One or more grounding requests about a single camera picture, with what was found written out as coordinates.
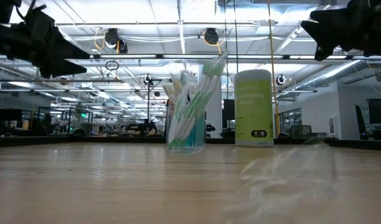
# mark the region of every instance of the fluorescent light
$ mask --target fluorescent light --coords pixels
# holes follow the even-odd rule
[[[98,51],[97,49],[92,49],[92,51],[93,51],[93,52],[96,52],[96,53],[98,53],[98,54],[101,54],[101,52]]]
[[[33,87],[33,85],[28,84],[28,83],[24,83],[24,82],[9,82],[9,84],[21,86],[24,88],[32,88]]]
[[[290,59],[314,59],[314,55],[291,55]]]
[[[279,93],[317,93],[317,90],[279,90]]]
[[[79,99],[71,98],[71,97],[61,97],[61,99],[67,100],[67,101],[79,101]]]
[[[329,73],[323,75],[323,77],[324,77],[324,78],[329,78],[329,77],[331,77],[331,76],[333,76],[333,75],[336,75],[337,73],[343,71],[344,69],[347,69],[347,68],[349,68],[350,66],[353,66],[354,64],[356,64],[356,63],[358,63],[358,62],[360,62],[360,60],[355,60],[355,61],[353,61],[353,62],[351,62],[351,63],[348,63],[348,64],[346,64],[346,65],[343,65],[343,66],[341,66],[341,67],[339,67],[339,68],[337,68],[337,69],[335,69],[335,70],[333,70],[333,71],[331,71],[331,72],[329,72]]]
[[[26,89],[5,89],[5,90],[0,90],[0,91],[7,91],[7,92],[12,92],[12,91],[15,91],[15,92],[27,92],[27,91],[31,91],[31,90],[26,90]]]
[[[100,90],[69,90],[71,92],[99,92]]]
[[[217,58],[219,55],[163,55],[163,58],[195,58],[195,59],[211,59]]]
[[[103,93],[102,91],[97,93],[100,97],[105,98],[106,100],[110,99],[110,96],[106,93]]]
[[[49,94],[49,93],[42,93],[44,94],[45,96],[49,96],[49,97],[56,97],[56,96],[53,96],[52,94]]]
[[[42,91],[42,92],[64,92],[66,90],[34,90],[34,91]]]
[[[364,59],[364,60],[381,60],[381,56],[353,56],[353,59]]]
[[[100,58],[103,58],[103,59],[125,59],[125,58],[134,58],[134,59],[138,59],[138,58],[156,58],[157,56],[156,55],[123,55],[123,54],[119,54],[119,55],[99,55]]]
[[[168,99],[150,99],[150,101],[167,101]]]
[[[135,91],[135,90],[104,90],[105,92],[132,92],[132,91]]]
[[[329,56],[327,59],[345,59],[347,55],[332,55]]]
[[[228,59],[236,59],[235,55],[228,55]],[[271,59],[270,55],[239,55],[239,59]],[[273,55],[274,59],[282,59],[282,55]]]

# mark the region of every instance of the ceiling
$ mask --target ceiling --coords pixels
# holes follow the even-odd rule
[[[69,76],[69,80],[85,80],[84,82],[33,83],[32,88],[45,90],[78,90],[78,92],[48,92],[51,100],[56,96],[77,98],[83,103],[131,103],[145,104],[147,92],[134,93],[134,90],[145,89],[143,78],[166,79],[170,74],[177,75],[183,69],[199,74],[205,60],[186,59],[186,55],[210,54],[218,55],[216,46],[207,45],[202,36],[206,28],[217,30],[223,52],[230,55],[266,55],[271,53],[269,41],[269,15],[265,1],[238,0],[236,13],[233,1],[227,1],[226,13],[223,0],[38,0],[36,6],[46,4],[44,10],[55,19],[57,27],[63,36],[84,51],[95,54],[115,54],[112,49],[103,45],[104,33],[107,28],[118,28],[120,37],[128,46],[128,54],[170,54],[177,55],[176,59],[147,59],[132,57],[115,60],[120,68],[110,72],[105,69],[109,59],[73,60],[88,68],[84,74]],[[305,1],[272,1],[272,48],[274,55],[310,55],[307,60],[275,60],[275,75],[284,75],[292,82],[302,82],[310,75],[330,66],[344,63],[344,60],[315,62],[313,60],[316,43],[300,27],[300,21],[308,19],[311,11],[344,7],[346,0],[332,1],[335,5],[319,6],[319,0]],[[20,12],[25,14],[30,1],[23,0]],[[13,12],[11,23],[20,22],[20,17]],[[3,79],[38,79],[37,69],[24,61],[10,61],[0,57],[0,78]],[[237,71],[248,69],[266,69],[272,71],[269,57],[239,60],[235,58],[228,64],[229,76]],[[121,82],[111,82],[115,78]],[[5,83],[4,88],[23,88]],[[89,92],[80,92],[84,87],[95,90],[122,90],[121,92],[106,92],[111,98],[91,96]],[[154,91],[160,91],[160,96],[154,96],[155,105],[164,104],[167,96],[162,86],[157,85]],[[62,103],[73,103],[59,99]],[[121,107],[106,105],[107,110],[122,110]],[[137,112],[128,114],[137,116]]]

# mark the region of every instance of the ceiling pipe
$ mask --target ceiling pipe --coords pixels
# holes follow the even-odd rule
[[[185,38],[183,35],[183,21],[182,21],[182,16],[181,16],[181,0],[177,0],[177,8],[178,8],[178,18],[179,18],[179,36],[180,36],[180,47],[182,49],[182,54],[186,54],[185,51]]]
[[[23,72],[22,70],[16,69],[16,68],[9,66],[9,65],[5,65],[3,63],[0,63],[0,67],[8,70],[9,73],[13,73],[13,74],[20,76],[20,77],[21,76],[32,77],[32,75],[27,73],[27,72]]]
[[[355,72],[356,70],[363,70],[368,68],[365,60],[349,61],[342,65],[333,65],[321,70],[296,84],[295,86],[288,87],[289,90],[304,90],[310,87],[316,88],[319,86],[327,85],[339,78],[345,77]]]
[[[347,82],[344,82],[344,84],[345,85],[349,85],[349,84],[356,83],[356,82],[359,82],[359,81],[362,81],[362,80],[365,80],[365,79],[368,79],[368,78],[371,78],[371,77],[375,77],[377,75],[381,75],[381,69],[374,70],[371,74],[366,75],[364,77],[359,77],[359,78],[355,78],[355,79],[349,80]]]
[[[130,71],[127,67],[122,67],[122,66],[121,66],[120,68],[122,68],[123,71],[126,72],[130,77],[132,77],[132,79],[133,79],[139,86],[144,86],[144,84],[143,84],[141,81],[139,81],[139,80],[136,78],[136,76],[133,74],[133,72]]]
[[[123,80],[0,80],[0,82],[20,82],[20,83],[125,83]]]

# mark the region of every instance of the table surface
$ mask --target table surface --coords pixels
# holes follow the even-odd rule
[[[209,145],[188,155],[166,154],[163,144],[119,143],[0,148],[0,223],[230,223],[225,208],[247,187],[241,171],[300,149],[332,153],[336,196],[324,209],[299,207],[319,211],[312,222],[263,223],[381,223],[381,151]]]

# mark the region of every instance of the disinfecting wipes canister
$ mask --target disinfecting wipes canister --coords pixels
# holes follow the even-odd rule
[[[247,70],[234,77],[236,145],[273,146],[272,74]]]

